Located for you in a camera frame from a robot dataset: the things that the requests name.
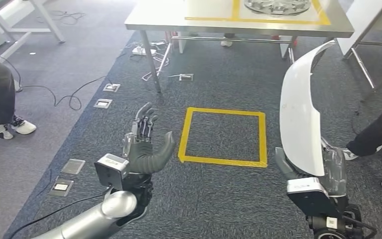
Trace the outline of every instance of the metal table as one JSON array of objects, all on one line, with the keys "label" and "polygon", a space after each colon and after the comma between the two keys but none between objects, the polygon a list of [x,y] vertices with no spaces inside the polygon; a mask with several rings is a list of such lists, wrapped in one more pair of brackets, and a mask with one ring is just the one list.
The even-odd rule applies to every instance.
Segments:
[{"label": "metal table", "polygon": [[[0,0],[0,10],[8,5],[13,0]],[[29,36],[33,33],[53,33],[56,39],[63,43],[65,42],[64,37],[55,23],[52,21],[52,18],[49,16],[48,12],[42,5],[39,0],[30,0],[31,4],[34,6],[35,10],[38,11],[44,22],[48,25],[49,28],[12,28],[8,25],[8,23],[0,16],[0,28],[4,31],[4,33],[8,36],[8,38],[13,42],[12,46],[9,47],[4,53],[0,55],[0,62],[3,62],[6,58],[8,58],[12,53],[14,53],[20,46],[22,46]],[[23,34],[19,39],[15,39],[13,34]],[[15,82],[15,90],[20,91],[21,87],[18,81]]]},{"label": "metal table", "polygon": [[382,46],[382,42],[363,41],[370,30],[382,31],[382,0],[355,0],[346,15],[355,32],[350,38],[338,38],[337,41],[345,59],[354,55],[371,86],[371,91],[362,100],[365,101],[382,86],[382,80],[375,83],[356,49],[359,45]]},{"label": "metal table", "polygon": [[[289,56],[291,62],[294,61],[292,48],[297,36],[350,37],[354,31],[336,0],[312,0],[307,11],[281,17],[254,13],[244,6],[244,0],[142,0],[125,25],[129,30],[140,30],[146,52],[150,52],[146,30],[280,35],[279,40],[234,38],[230,41],[280,44],[281,56],[284,59]],[[173,36],[172,40],[224,39]],[[156,90],[160,93],[158,72],[151,54],[147,54],[147,59]]]}]

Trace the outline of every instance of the yellow tape square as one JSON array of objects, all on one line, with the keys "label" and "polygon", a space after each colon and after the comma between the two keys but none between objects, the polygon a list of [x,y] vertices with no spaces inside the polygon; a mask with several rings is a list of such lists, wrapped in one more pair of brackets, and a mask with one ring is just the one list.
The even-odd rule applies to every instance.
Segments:
[{"label": "yellow tape square", "polygon": [[[188,136],[190,134],[192,115],[194,112],[242,115],[242,116],[257,116],[258,128],[259,128],[259,161],[187,156],[186,150],[187,150]],[[182,163],[187,161],[187,162],[196,162],[196,163],[213,163],[213,164],[223,164],[223,165],[266,168],[267,167],[266,115],[263,112],[232,111],[232,110],[189,107],[185,115],[184,128],[182,130],[182,136],[181,136],[181,143],[179,145],[178,158],[180,159]]]}]

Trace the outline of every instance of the yellow tape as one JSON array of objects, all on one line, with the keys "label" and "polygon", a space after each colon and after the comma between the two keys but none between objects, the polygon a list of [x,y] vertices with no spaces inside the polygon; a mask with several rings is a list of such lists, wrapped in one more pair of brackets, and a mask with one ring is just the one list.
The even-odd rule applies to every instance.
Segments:
[{"label": "yellow tape", "polygon": [[[242,115],[242,116],[257,116],[259,120],[259,161],[247,160],[233,160],[233,159],[220,159],[220,158],[207,158],[195,157],[185,155],[187,150],[188,136],[190,134],[190,126],[192,115],[194,112],[214,113],[214,114],[229,114],[229,115]],[[196,163],[213,163],[222,165],[234,166],[247,166],[247,167],[267,167],[267,146],[266,146],[266,115],[262,112],[250,111],[235,111],[235,110],[222,110],[222,109],[209,109],[209,108],[194,108],[189,107],[185,115],[184,127],[179,145],[178,158],[183,163],[196,162]]]},{"label": "yellow tape", "polygon": [[227,17],[185,17],[185,20],[260,22],[260,23],[284,23],[284,24],[306,24],[306,25],[330,25],[331,24],[319,0],[312,0],[312,5],[318,13],[318,17],[320,19],[319,21],[240,18],[239,12],[241,7],[241,0],[232,0],[232,1],[233,1],[232,15],[230,18],[227,18]]}]

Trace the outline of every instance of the round metal tray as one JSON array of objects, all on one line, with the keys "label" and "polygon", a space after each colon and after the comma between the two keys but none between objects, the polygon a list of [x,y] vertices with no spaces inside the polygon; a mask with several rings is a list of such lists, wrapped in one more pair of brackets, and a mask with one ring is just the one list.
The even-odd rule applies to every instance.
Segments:
[{"label": "round metal tray", "polygon": [[244,4],[251,10],[274,15],[295,15],[307,11],[310,0],[245,0]]}]

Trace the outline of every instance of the white curved panel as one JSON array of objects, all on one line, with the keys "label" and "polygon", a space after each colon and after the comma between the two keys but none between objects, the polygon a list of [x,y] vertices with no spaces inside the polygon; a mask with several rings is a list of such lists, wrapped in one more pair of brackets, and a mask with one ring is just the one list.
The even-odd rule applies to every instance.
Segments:
[{"label": "white curved panel", "polygon": [[311,101],[311,65],[314,57],[334,45],[329,41],[303,55],[285,74],[282,85],[280,128],[285,154],[299,169],[324,176],[320,113]]}]

